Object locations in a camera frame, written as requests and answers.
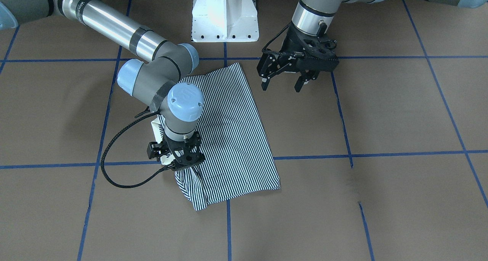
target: black and white striped fabric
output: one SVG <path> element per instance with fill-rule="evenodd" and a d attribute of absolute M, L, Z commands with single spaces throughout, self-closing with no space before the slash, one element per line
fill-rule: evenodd
<path fill-rule="evenodd" d="M 198 86 L 205 97 L 197 130 L 206 160 L 175 172 L 178 186 L 194 209 L 255 191 L 279 189 L 270 146 L 241 66 L 235 63 L 181 81 Z M 158 132 L 162 124 L 161 117 Z"/>

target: black cable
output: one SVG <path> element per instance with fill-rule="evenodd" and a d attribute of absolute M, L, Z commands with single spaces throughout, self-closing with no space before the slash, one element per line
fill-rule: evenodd
<path fill-rule="evenodd" d="M 136 188 L 136 187 L 139 187 L 139 186 L 142 186 L 144 185 L 145 183 L 147 183 L 149 180 L 151 180 L 152 178 L 154 178 L 154 176 L 157 176 L 160 172 L 163 172 L 165 170 L 168 170 L 170 169 L 169 166 L 164 166 L 162 167 L 161 169 L 159 169 L 157 172 L 155 172 L 151 177 L 149 177 L 148 179 L 142 181 L 141 183 L 138 183 L 138 184 L 135 184 L 135 185 L 120 185 L 120 184 L 117 184 L 115 183 L 112 179 L 110 179 L 110 177 L 108 177 L 107 175 L 107 172 L 105 171 L 105 157 L 107 156 L 107 153 L 108 151 L 110 150 L 110 148 L 112 147 L 112 145 L 115 143 L 115 141 L 125 132 L 127 131 L 129 128 L 131 128 L 132 126 L 134 126 L 135 124 L 141 122 L 142 120 L 146 119 L 146 118 L 149 118 L 151 116 L 154 116 L 154 115 L 157 115 L 159 114 L 159 111 L 157 112 L 154 112 L 154 113 L 151 113 L 151 114 L 148 114 L 148 115 L 144 115 L 143 117 L 141 118 L 138 118 L 136 119 L 134 122 L 130 123 L 129 125 L 125 126 L 125 128 L 121 129 L 119 133 L 117 133 L 113 138 L 112 138 L 112 141 L 110 141 L 110 143 L 108 143 L 107 147 L 105 148 L 105 151 L 103 152 L 103 154 L 101 155 L 101 159 L 100 159 L 100 169 L 101 169 L 101 172 L 103 173 L 103 176 L 105 176 L 105 179 L 107 179 L 107 181 L 118 187 L 118 188 L 123 188 L 123 189 L 131 189 L 131 188 Z"/>
<path fill-rule="evenodd" d="M 279 52 L 276 52 L 276 51 L 272 51 L 270 49 L 268 49 L 268 46 L 274 41 L 276 40 L 276 38 L 278 38 L 284 31 L 286 31 L 286 29 L 290 26 L 290 23 L 288 23 L 288 25 L 286 25 L 280 32 L 279 34 L 277 34 L 275 37 L 273 37 L 273 39 L 271 39 L 264 47 L 263 49 L 261 50 L 264 54 L 273 54 L 273 55 L 276 55 L 276 56 L 284 56 L 286 55 L 287 53 L 279 53 Z"/>

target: white mounting base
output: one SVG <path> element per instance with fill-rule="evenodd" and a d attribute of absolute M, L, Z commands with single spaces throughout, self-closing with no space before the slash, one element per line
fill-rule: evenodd
<path fill-rule="evenodd" d="M 259 39 L 256 0 L 193 0 L 194 42 L 255 42 Z"/>

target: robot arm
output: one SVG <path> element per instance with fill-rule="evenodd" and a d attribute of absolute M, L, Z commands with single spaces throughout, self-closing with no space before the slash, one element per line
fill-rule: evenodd
<path fill-rule="evenodd" d="M 176 160 L 172 170 L 203 162 L 195 127 L 204 96 L 196 86 L 178 83 L 198 66 L 193 46 L 173 44 L 100 0 L 0 0 L 0 29 L 52 15 L 78 20 L 148 62 L 127 61 L 117 83 L 151 112 L 165 117 L 163 142 L 150 144 L 151 158 L 172 153 Z"/>
<path fill-rule="evenodd" d="M 267 89 L 272 77 L 282 72 L 300 72 L 300 77 L 295 84 L 296 92 L 299 92 L 310 80 L 317 79 L 320 71 L 332 72 L 339 60 L 335 55 L 336 41 L 330 39 L 326 32 L 340 4 L 381 1 L 384 0 L 300 0 L 280 51 L 267 49 L 271 41 L 263 48 L 263 56 L 257 67 L 263 80 L 263 90 Z M 476 8 L 487 0 L 425 1 Z"/>

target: striped cloth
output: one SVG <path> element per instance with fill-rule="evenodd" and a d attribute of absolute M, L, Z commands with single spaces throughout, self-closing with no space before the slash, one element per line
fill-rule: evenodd
<path fill-rule="evenodd" d="M 239 63 L 181 81 L 198 86 L 205 96 L 197 126 L 205 162 L 175 172 L 178 186 L 194 209 L 255 191 L 279 189 L 273 155 Z M 163 125 L 162 117 L 153 121 L 157 140 L 162 137 Z M 172 160 L 164 158 L 162 163 Z"/>

